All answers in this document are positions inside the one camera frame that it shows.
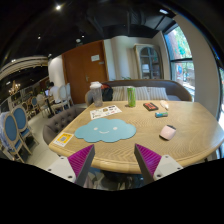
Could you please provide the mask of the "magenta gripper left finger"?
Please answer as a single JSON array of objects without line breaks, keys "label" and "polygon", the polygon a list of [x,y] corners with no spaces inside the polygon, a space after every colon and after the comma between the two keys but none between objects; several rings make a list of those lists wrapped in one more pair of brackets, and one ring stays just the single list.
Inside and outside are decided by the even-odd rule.
[{"label": "magenta gripper left finger", "polygon": [[83,186],[94,155],[94,145],[87,146],[69,157],[59,157],[47,168],[47,171],[79,186]]}]

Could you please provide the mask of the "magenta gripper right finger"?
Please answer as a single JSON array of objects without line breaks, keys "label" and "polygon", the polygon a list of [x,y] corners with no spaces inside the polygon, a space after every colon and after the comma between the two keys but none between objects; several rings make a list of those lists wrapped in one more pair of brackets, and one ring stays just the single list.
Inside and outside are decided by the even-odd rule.
[{"label": "magenta gripper right finger", "polygon": [[161,156],[139,144],[135,145],[134,154],[145,184],[160,180],[161,178],[182,169],[182,166],[171,156]]}]

